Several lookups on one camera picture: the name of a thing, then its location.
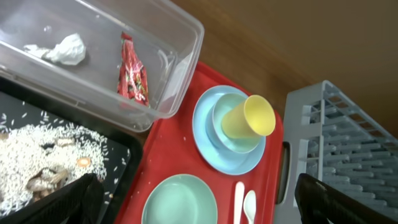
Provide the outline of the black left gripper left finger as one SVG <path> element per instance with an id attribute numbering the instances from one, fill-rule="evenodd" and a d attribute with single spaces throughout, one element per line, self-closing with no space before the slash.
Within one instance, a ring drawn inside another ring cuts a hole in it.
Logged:
<path id="1" fill-rule="evenodd" d="M 43 199 L 2 218 L 1 224 L 95 224 L 103 201 L 103 184 L 95 174 L 85 174 Z"/>

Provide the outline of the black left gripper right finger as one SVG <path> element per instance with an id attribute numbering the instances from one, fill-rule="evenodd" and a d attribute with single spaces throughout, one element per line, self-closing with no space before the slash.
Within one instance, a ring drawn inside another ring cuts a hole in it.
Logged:
<path id="1" fill-rule="evenodd" d="M 305 173 L 298 177 L 295 199 L 302 224 L 397 224 Z"/>

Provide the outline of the rice and food scraps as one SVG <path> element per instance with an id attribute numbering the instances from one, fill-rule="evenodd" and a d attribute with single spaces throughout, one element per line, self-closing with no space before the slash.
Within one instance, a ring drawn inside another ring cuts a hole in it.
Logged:
<path id="1" fill-rule="evenodd" d="M 84 126 L 27 124 L 8 130 L 1 113 L 1 216 L 79 179 L 106 177 L 107 138 Z"/>

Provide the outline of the white plastic spoon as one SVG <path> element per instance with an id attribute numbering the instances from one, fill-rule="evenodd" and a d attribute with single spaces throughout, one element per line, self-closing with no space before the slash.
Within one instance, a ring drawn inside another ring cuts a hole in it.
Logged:
<path id="1" fill-rule="evenodd" d="M 243 201 L 243 211 L 248 220 L 248 224 L 254 224 L 256 216 L 256 193 L 250 190 Z"/>

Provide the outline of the white plastic fork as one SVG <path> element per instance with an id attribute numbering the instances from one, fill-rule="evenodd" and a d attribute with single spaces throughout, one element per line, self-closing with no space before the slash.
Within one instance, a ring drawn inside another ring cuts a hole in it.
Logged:
<path id="1" fill-rule="evenodd" d="M 240 224 L 243 208 L 245 186 L 243 182 L 237 182 L 234 191 L 233 224 Z"/>

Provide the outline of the mint green bowl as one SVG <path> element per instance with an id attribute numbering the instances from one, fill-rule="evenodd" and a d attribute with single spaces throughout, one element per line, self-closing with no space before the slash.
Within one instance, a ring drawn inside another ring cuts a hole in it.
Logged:
<path id="1" fill-rule="evenodd" d="M 177 174 L 164 179 L 148 196 L 142 224 L 217 224 L 211 188 L 199 177 Z"/>

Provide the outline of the yellow plastic cup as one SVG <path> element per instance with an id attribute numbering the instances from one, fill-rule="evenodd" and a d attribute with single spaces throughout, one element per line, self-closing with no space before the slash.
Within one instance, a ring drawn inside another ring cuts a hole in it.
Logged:
<path id="1" fill-rule="evenodd" d="M 260 95 L 251 95 L 223 116 L 221 127 L 229 138 L 249 139 L 272 134 L 275 124 L 272 105 Z"/>

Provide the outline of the light blue plate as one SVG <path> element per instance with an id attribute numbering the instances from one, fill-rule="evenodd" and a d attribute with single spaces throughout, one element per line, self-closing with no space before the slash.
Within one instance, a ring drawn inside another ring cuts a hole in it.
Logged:
<path id="1" fill-rule="evenodd" d="M 237 93 L 248 97 L 241 90 L 228 85 L 214 86 L 205 91 L 197 101 L 193 112 L 193 137 L 198 151 L 210 166 L 227 175 L 243 175 L 253 170 L 262 159 L 266 138 L 261 137 L 257 147 L 247 154 L 224 151 L 210 142 L 205 128 L 207 115 L 216 101 L 227 93 Z"/>

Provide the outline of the red snack wrapper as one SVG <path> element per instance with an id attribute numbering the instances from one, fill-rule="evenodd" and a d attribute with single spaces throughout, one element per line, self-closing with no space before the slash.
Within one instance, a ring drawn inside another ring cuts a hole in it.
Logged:
<path id="1" fill-rule="evenodd" d="M 121 43 L 118 94 L 149 107 L 146 68 L 136 54 L 132 37 L 123 32 L 121 34 Z"/>

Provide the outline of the light blue bowl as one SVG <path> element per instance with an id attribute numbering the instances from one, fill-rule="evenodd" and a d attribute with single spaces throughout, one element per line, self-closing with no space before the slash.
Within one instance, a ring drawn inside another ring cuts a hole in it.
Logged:
<path id="1" fill-rule="evenodd" d="M 246 96 L 237 93 L 222 95 L 211 107 L 206 118 L 206 133 L 210 142 L 218 149 L 231 151 L 238 154 L 247 154 L 253 151 L 259 144 L 261 138 L 238 138 L 227 137 L 222 129 L 222 119 L 229 111 L 246 100 Z"/>

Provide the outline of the white tissue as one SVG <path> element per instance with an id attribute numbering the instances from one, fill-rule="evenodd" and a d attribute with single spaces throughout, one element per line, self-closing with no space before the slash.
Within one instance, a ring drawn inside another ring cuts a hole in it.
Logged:
<path id="1" fill-rule="evenodd" d="M 53 49 L 30 44 L 25 45 L 24 50 L 35 57 L 64 65 L 78 65 L 86 57 L 86 46 L 78 33 L 65 37 Z"/>

